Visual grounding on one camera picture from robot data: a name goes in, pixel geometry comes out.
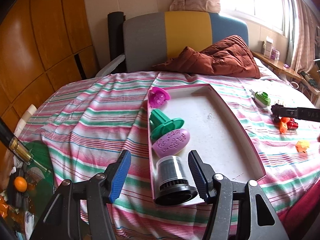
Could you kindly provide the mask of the shiny red metal piece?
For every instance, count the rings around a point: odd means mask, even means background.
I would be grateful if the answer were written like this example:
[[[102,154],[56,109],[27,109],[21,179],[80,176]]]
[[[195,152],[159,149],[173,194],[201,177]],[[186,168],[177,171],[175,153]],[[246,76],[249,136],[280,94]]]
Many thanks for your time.
[[[290,118],[289,121],[286,123],[287,129],[289,130],[297,130],[298,129],[298,123],[295,122],[293,118]]]

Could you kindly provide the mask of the orange cube block piece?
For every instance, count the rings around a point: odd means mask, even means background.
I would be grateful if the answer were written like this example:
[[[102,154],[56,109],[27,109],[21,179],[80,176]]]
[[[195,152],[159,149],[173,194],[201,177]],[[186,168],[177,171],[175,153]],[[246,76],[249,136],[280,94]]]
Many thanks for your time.
[[[289,117],[281,117],[279,123],[280,134],[285,134],[288,130],[287,123],[290,121]]]

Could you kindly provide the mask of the black grey cylinder cap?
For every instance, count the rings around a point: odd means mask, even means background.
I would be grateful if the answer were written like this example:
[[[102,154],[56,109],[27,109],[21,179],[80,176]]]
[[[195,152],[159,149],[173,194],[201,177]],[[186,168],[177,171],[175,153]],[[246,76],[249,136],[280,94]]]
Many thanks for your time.
[[[197,189],[189,184],[180,157],[169,155],[159,159],[156,172],[155,204],[176,206],[197,196]]]

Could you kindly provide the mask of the orange yellow plastic shell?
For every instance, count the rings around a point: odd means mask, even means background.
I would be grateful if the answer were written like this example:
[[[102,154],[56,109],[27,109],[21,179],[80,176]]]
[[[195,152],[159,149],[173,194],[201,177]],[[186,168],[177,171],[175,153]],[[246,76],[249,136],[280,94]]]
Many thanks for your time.
[[[307,140],[300,140],[295,144],[297,152],[306,153],[308,148],[310,147],[310,143]]]

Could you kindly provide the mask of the egg-shaped carved toy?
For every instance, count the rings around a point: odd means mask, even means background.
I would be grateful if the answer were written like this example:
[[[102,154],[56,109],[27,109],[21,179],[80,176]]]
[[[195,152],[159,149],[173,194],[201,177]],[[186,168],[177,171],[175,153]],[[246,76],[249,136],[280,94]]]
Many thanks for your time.
[[[159,158],[176,155],[185,148],[190,140],[190,133],[183,128],[175,129],[161,136],[153,143],[152,149]]]

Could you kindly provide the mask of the green plug-in device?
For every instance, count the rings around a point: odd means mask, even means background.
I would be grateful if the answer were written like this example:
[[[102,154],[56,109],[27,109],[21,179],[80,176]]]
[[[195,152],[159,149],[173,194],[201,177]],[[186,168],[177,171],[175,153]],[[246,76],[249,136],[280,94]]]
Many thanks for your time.
[[[265,92],[255,92],[252,89],[250,90],[251,94],[253,95],[253,99],[260,107],[268,107],[271,103],[271,99]]]

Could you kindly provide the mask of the teal green plastic stand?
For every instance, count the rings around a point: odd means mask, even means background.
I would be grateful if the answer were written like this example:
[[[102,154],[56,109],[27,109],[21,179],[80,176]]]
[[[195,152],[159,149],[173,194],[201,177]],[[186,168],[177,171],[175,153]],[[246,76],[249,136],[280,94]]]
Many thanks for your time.
[[[153,109],[150,114],[151,122],[151,139],[158,140],[163,135],[179,129],[184,125],[184,120],[181,118],[169,118],[160,109]]]

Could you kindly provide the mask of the magenta plastic cup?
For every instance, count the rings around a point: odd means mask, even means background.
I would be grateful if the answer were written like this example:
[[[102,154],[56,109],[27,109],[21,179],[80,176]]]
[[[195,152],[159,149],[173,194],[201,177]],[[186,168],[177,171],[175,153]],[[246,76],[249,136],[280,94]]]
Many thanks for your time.
[[[170,94],[163,88],[153,87],[149,91],[148,100],[152,108],[159,108],[166,101],[170,100]]]

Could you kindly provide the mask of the brown hair claw clip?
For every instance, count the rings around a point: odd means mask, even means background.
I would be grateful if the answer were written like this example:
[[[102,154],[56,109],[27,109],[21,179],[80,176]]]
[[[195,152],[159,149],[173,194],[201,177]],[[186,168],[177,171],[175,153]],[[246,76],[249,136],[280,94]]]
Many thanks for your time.
[[[279,118],[279,116],[274,116],[274,117],[273,117],[273,123],[274,123],[274,124],[280,123],[280,118]]]

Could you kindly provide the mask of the pink white shallow tray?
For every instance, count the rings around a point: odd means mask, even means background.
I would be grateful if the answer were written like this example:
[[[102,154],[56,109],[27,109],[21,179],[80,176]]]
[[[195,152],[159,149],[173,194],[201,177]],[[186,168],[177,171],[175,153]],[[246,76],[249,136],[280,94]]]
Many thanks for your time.
[[[203,200],[197,193],[189,165],[188,153],[196,150],[204,163],[229,180],[247,183],[266,174],[259,154],[240,121],[210,84],[167,87],[170,100],[160,106],[169,118],[184,120],[183,129],[190,133],[187,145],[178,152],[181,178],[187,180],[191,193],[161,197],[162,181],[158,175],[160,157],[149,149],[153,201],[158,206],[195,205]]]

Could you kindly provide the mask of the rust brown quilted blanket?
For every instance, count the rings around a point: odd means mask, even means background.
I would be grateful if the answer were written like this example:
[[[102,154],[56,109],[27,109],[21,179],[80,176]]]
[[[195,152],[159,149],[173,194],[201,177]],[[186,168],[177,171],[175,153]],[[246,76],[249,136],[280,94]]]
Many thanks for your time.
[[[178,57],[151,67],[153,71],[260,78],[253,54],[242,37],[231,35],[201,52],[185,47]]]

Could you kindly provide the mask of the window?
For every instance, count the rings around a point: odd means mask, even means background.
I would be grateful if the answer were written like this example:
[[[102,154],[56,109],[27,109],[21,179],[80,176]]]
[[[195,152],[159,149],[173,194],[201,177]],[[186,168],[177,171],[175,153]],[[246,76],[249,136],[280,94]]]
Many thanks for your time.
[[[254,23],[285,35],[283,0],[220,0],[221,12]]]

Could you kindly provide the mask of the grey yellow blue headboard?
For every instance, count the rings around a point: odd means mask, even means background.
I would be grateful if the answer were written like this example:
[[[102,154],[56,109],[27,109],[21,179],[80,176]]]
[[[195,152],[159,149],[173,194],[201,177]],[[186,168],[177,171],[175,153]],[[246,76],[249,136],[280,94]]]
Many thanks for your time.
[[[124,55],[129,73],[177,57],[185,47],[202,51],[231,35],[248,43],[247,24],[212,12],[167,11],[137,16],[124,22]]]

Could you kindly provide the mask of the wooden wardrobe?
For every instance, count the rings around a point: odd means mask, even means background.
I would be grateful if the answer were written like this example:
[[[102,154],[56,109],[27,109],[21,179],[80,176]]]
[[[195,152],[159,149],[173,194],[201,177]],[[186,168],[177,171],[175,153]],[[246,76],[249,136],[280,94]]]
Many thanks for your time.
[[[1,22],[1,116],[99,70],[84,0],[15,0]]]

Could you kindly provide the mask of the black rolled mat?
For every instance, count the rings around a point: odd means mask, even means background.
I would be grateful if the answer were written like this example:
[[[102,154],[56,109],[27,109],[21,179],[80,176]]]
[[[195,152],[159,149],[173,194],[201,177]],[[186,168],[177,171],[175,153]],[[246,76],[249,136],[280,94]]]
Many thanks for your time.
[[[124,52],[124,21],[125,15],[121,11],[111,12],[107,15],[108,42],[111,61]]]

